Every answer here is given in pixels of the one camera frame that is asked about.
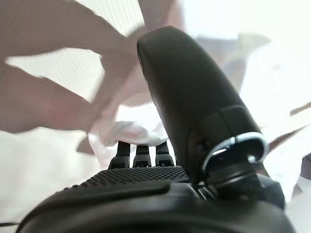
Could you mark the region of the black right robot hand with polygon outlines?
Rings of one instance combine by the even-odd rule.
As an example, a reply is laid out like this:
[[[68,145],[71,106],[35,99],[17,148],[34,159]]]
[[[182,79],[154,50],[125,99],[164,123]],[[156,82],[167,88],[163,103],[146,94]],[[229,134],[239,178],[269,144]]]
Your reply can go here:
[[[278,182],[258,174],[268,143],[212,58],[184,32],[142,36],[144,78],[173,146],[151,166],[146,147],[129,165],[121,143],[109,168],[56,192],[19,233],[292,233]]]

